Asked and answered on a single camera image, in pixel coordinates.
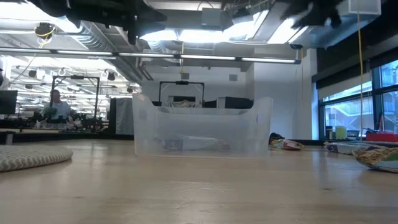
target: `ceiling light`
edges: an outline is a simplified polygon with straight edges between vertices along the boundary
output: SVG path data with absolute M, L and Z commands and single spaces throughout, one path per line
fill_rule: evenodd
M 180 40 L 188 43 L 220 43 L 227 41 L 222 31 L 183 30 Z
M 174 30 L 166 29 L 143 35 L 140 39 L 146 41 L 177 40 L 177 35 Z
M 290 40 L 298 29 L 292 29 L 294 24 L 293 19 L 286 19 L 279 27 L 276 29 L 272 37 L 267 41 L 268 44 L 284 44 Z
M 71 55 L 91 55 L 91 56 L 112 56 L 112 52 L 95 52 L 95 51 L 82 51 L 82 50 L 58 50 L 60 54 Z
M 288 41 L 288 43 L 292 43 L 293 41 L 295 41 L 298 37 L 300 37 L 306 30 L 308 29 L 308 27 L 303 27 L 302 29 L 300 29 L 292 38 L 290 38 L 290 40 Z
M 268 12 L 269 12 L 269 10 L 265 10 L 265 11 L 258 12 L 255 15 L 253 15 L 255 22 L 254 22 L 252 29 L 246 35 L 246 40 L 253 38 L 254 35 L 257 34 L 258 30 L 260 29 L 260 26 L 266 19 Z
M 36 54 L 51 53 L 50 50 L 45 50 L 45 49 L 18 49 L 18 48 L 9 48 L 9 47 L 0 47 L 0 51 L 2 51 L 2 52 L 18 52 L 18 53 L 36 53 Z
M 115 80 L 114 72 L 108 72 L 108 80 L 109 81 L 114 81 Z
M 119 55 L 127 57 L 174 58 L 172 54 L 120 53 Z
M 27 75 L 31 78 L 36 78 L 36 74 L 37 74 L 36 70 L 30 70 Z
M 292 59 L 277 59 L 277 58 L 242 58 L 243 62 L 269 62 L 269 63 L 296 63 Z
M 211 56 L 211 55 L 181 55 L 187 59 L 210 59 L 210 60 L 235 60 L 235 57 Z

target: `computer monitor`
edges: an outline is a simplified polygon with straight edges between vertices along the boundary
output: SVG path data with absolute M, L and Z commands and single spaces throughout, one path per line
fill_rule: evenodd
M 18 91 L 0 90 L 0 114 L 15 114 Z

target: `item inside bin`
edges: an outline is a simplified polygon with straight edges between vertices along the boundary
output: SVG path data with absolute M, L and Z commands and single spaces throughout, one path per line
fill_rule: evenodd
M 174 136 L 160 140 L 164 149 L 169 151 L 226 151 L 230 150 L 227 142 L 198 136 L 185 136 L 176 134 Z

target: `metal frame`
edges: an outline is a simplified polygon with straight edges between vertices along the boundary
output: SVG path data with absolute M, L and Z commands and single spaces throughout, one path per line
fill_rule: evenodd
M 174 84 L 176 84 L 176 85 L 181 85 L 181 84 L 178 84 L 178 82 L 180 82 L 180 81 L 176 81 L 176 82 L 171 82 L 171 81 L 160 81 L 160 83 L 159 83 L 159 101 L 160 101 L 160 97 L 162 96 L 162 84 L 163 84 L 163 83 L 174 83 Z M 203 82 L 188 82 L 188 81 L 183 81 L 183 82 L 187 83 L 186 85 L 189 85 L 189 84 L 199 84 L 199 85 L 202 85 L 201 103 L 204 104 L 204 103 L 205 103 L 205 83 L 203 83 Z
M 95 110 L 94 110 L 94 119 L 96 119 L 96 117 L 97 117 L 97 107 L 98 107 L 98 92 L 100 91 L 100 78 L 99 77 L 83 77 L 83 76 L 77 76 L 77 75 L 69 75 L 69 76 L 68 75 L 65 75 L 65 76 L 55 75 L 55 76 L 53 76 L 52 77 L 51 94 L 50 94 L 50 107 L 52 107 L 52 100 L 53 100 L 52 92 L 54 91 L 55 87 L 57 86 L 55 84 L 55 80 L 58 79 L 58 78 L 63 78 L 63 79 L 70 78 L 70 79 L 80 79 L 80 80 L 88 78 L 88 79 L 97 80 L 96 95 L 95 95 Z

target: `table surface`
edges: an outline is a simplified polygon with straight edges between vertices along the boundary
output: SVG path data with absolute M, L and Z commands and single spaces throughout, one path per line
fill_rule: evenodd
M 398 223 L 398 175 L 320 148 L 254 159 L 137 157 L 133 141 L 24 144 L 68 162 L 0 174 L 0 223 Z

